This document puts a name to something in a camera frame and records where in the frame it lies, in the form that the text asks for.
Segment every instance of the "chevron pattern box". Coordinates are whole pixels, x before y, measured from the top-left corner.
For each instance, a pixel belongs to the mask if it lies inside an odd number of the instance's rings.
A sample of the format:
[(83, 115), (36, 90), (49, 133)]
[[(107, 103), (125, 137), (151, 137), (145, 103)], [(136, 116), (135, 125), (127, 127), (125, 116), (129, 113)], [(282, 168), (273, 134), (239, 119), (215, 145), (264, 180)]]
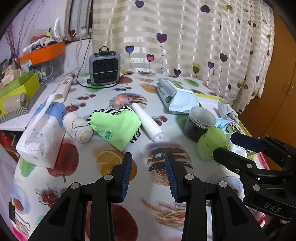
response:
[(26, 103), (25, 106), (20, 107), (12, 112), (9, 112), (7, 115), (0, 115), (0, 124), (8, 120), (11, 120), (13, 118), (16, 118), (18, 116), (29, 113), (31, 108), (35, 104), (35, 102), (38, 100), (39, 96), (45, 90), (45, 88), (46, 88), (46, 85), (44, 83), (41, 84), (39, 89), (35, 92), (35, 94), (31, 97), (31, 99), (29, 99), (29, 101)]

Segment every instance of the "striped curtain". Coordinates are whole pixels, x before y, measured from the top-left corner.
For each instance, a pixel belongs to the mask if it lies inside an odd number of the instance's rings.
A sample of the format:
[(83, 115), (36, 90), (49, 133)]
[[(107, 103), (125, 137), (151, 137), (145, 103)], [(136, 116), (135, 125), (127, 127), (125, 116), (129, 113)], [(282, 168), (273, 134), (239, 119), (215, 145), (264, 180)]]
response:
[(262, 0), (94, 0), (94, 52), (119, 52), (121, 71), (200, 79), (238, 112), (262, 94), (273, 42)]

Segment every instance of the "blue face mask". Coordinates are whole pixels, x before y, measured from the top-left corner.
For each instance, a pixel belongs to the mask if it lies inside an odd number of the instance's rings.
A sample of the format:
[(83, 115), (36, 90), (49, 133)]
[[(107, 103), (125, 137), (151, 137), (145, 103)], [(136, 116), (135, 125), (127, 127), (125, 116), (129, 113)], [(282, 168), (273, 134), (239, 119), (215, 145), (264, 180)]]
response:
[(216, 117), (216, 125), (215, 127), (221, 129), (222, 131), (226, 131), (226, 128), (228, 127), (230, 121), (229, 120), (225, 120), (225, 119), (221, 119), (221, 118), (217, 118)]

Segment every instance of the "window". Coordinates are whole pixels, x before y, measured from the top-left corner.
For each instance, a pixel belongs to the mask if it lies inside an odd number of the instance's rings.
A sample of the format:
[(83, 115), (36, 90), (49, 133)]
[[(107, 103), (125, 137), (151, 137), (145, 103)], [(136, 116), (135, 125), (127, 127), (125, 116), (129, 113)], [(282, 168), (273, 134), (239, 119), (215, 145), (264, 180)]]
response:
[(76, 31), (73, 41), (90, 37), (92, 28), (93, 0), (68, 0), (65, 19), (65, 34)]

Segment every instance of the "tissue package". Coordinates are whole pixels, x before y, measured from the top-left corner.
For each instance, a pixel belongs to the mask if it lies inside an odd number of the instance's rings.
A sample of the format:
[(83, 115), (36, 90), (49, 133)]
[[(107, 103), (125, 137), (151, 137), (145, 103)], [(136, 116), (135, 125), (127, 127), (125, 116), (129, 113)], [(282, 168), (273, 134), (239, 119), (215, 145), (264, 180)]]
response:
[(22, 134), (16, 150), (29, 163), (54, 168), (65, 135), (63, 117), (66, 107), (63, 103), (51, 103), (45, 114), (35, 124), (36, 115), (44, 108), (40, 105), (27, 129)]
[(195, 93), (181, 82), (161, 79), (157, 92), (172, 114), (188, 114), (192, 107), (199, 106)]

